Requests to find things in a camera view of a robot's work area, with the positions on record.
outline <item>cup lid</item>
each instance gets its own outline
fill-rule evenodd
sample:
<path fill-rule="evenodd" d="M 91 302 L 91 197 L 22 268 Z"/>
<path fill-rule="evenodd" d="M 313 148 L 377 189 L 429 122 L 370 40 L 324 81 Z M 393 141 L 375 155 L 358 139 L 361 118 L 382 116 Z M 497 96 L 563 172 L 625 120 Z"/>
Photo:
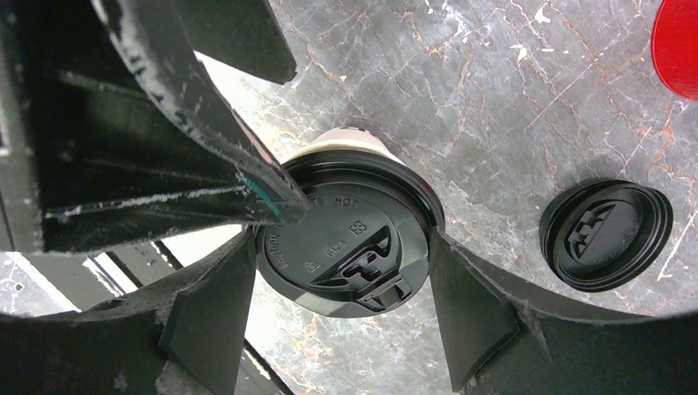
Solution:
<path fill-rule="evenodd" d="M 621 286 L 656 259 L 672 229 L 672 208 L 659 191 L 627 181 L 584 182 L 543 213 L 540 242 L 553 272 L 576 290 Z"/>
<path fill-rule="evenodd" d="M 297 224 L 258 229 L 257 263 L 276 291 L 318 314 L 357 318 L 407 302 L 429 273 L 429 234 L 443 209 L 404 165 L 361 151 L 286 164 L 308 195 Z"/>

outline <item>marble veining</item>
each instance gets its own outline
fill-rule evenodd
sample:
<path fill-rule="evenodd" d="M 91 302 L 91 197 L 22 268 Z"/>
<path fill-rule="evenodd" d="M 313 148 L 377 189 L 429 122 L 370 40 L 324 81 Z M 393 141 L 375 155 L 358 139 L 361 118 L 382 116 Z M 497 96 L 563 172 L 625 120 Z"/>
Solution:
<path fill-rule="evenodd" d="M 369 129 L 434 186 L 448 232 L 481 257 L 611 309 L 698 307 L 698 105 L 654 71 L 659 0 L 271 4 L 295 80 L 275 86 L 207 66 L 280 158 L 336 126 Z M 657 188 L 675 214 L 655 264 L 595 295 L 557 280 L 537 237 L 545 206 L 590 177 Z M 258 279 L 252 310 L 249 340 L 298 393 L 450 393 L 428 285 L 391 314 L 342 321 Z"/>

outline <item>loose cup lid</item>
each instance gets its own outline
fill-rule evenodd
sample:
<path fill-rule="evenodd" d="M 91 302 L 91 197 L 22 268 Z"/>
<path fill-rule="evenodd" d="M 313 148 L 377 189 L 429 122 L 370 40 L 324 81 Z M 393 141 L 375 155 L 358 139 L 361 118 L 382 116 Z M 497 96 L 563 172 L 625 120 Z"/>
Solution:
<path fill-rule="evenodd" d="M 329 317 L 386 313 L 411 299 L 429 273 L 429 233 L 443 209 L 404 165 L 359 151 L 294 159 L 289 174 L 308 195 L 297 224 L 263 226 L 258 269 L 286 298 Z"/>
<path fill-rule="evenodd" d="M 543 257 L 576 290 L 600 292 L 637 277 L 656 259 L 672 229 L 661 192 L 620 180 L 584 182 L 543 213 Z"/>

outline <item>marble surface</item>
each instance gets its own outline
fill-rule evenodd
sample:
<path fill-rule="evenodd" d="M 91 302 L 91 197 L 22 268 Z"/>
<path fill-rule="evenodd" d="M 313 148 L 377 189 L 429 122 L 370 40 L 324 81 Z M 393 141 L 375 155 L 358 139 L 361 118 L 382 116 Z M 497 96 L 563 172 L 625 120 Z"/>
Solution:
<path fill-rule="evenodd" d="M 270 3 L 294 81 L 206 65 L 280 158 L 330 128 L 369 129 L 434 186 L 448 232 L 481 257 L 611 309 L 698 307 L 698 105 L 654 72 L 659 0 Z M 649 270 L 588 295 L 544 263 L 537 223 L 558 193 L 599 176 L 665 192 L 675 221 Z M 391 314 L 337 320 L 258 278 L 247 337 L 297 393 L 450 393 L 428 284 Z"/>

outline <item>white paint scuff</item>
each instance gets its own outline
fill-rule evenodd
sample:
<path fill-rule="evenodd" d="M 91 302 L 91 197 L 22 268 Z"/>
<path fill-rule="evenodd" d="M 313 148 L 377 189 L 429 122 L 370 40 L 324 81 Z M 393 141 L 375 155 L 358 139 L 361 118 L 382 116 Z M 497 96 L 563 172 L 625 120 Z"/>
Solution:
<path fill-rule="evenodd" d="M 547 3 L 543 4 L 540 8 L 538 8 L 538 11 L 536 12 L 536 16 L 533 17 L 534 21 L 536 21 L 538 23 L 550 23 L 550 18 L 543 15 L 543 8 L 546 5 L 547 5 Z"/>
<path fill-rule="evenodd" d="M 77 207 L 73 208 L 72 210 L 68 210 L 68 211 L 64 212 L 63 214 L 65 216 L 79 216 L 81 212 L 82 212 L 82 206 L 77 206 Z"/>
<path fill-rule="evenodd" d="M 236 186 L 229 188 L 209 188 L 209 189 L 198 189 L 189 192 L 177 192 L 177 193 L 158 193 L 148 197 L 137 197 L 134 199 L 129 199 L 123 201 L 119 204 L 119 208 L 141 206 L 143 204 L 153 203 L 153 202 L 167 202 L 168 200 L 179 199 L 179 198 L 199 198 L 201 196 L 217 195 L 221 193 L 244 193 L 248 188 L 245 186 Z"/>
<path fill-rule="evenodd" d="M 526 55 L 528 55 L 528 50 L 521 44 L 512 45 L 509 48 L 519 50 L 519 57 L 516 58 L 517 62 L 520 62 L 521 59 L 526 58 Z"/>
<path fill-rule="evenodd" d="M 106 8 L 104 7 L 105 0 L 91 0 L 91 2 L 97 16 L 109 30 L 113 30 L 109 26 L 116 23 L 119 24 L 120 35 L 116 35 L 115 30 L 110 31 L 109 39 L 112 41 L 114 48 L 117 53 L 119 53 L 119 56 L 124 61 L 128 70 L 136 76 L 138 84 L 146 92 L 151 102 L 172 123 L 177 125 L 179 130 L 187 134 L 189 138 L 200 146 L 227 162 L 236 163 L 236 160 L 234 160 L 234 157 L 232 157 L 228 150 L 222 149 L 216 144 L 211 144 L 212 140 L 210 139 L 214 136 L 212 132 L 215 131 L 208 130 L 209 127 L 197 121 L 197 118 L 190 114 L 190 110 L 182 108 L 180 103 L 181 100 L 175 97 L 170 91 L 167 76 L 161 75 L 161 65 L 153 60 L 153 50 L 149 44 L 146 44 L 146 40 L 143 38 L 145 32 L 141 28 L 140 21 L 138 20 L 141 16 L 133 12 L 133 5 L 129 5 L 129 0 L 116 1 L 119 3 L 119 8 L 122 11 L 118 21 L 109 20 L 109 13 L 106 12 Z M 202 73 L 206 73 L 203 66 L 197 67 L 195 63 L 192 63 L 189 67 L 189 75 L 187 78 L 190 81 L 194 81 L 194 79 L 199 80 L 205 87 L 208 87 L 207 85 L 210 82 L 202 77 Z M 196 104 L 196 108 L 193 109 L 193 115 L 198 112 L 200 106 L 201 103 Z M 231 115 L 235 118 L 235 121 L 240 125 L 245 136 L 254 146 L 257 154 L 268 164 L 277 167 L 277 163 L 271 155 L 271 152 L 259 141 L 256 134 L 247 127 L 247 124 L 242 121 L 240 116 L 229 105 L 227 105 L 227 107 Z M 220 133 L 215 135 L 217 141 L 222 144 L 227 144 L 228 141 L 226 141 L 225 138 L 219 138 L 221 137 Z"/>
<path fill-rule="evenodd" d="M 128 382 L 126 381 L 126 376 L 123 374 L 123 370 L 114 378 L 114 389 L 118 390 L 120 393 L 126 393 L 128 389 Z"/>
<path fill-rule="evenodd" d="M 170 267 L 172 267 L 172 263 L 170 263 L 170 260 L 167 258 L 167 255 L 163 254 L 162 251 L 160 251 L 160 247 L 157 246 L 157 244 L 154 241 L 151 241 L 151 246 L 152 248 L 155 249 L 155 251 L 162 257 L 162 259 L 167 262 Z"/>

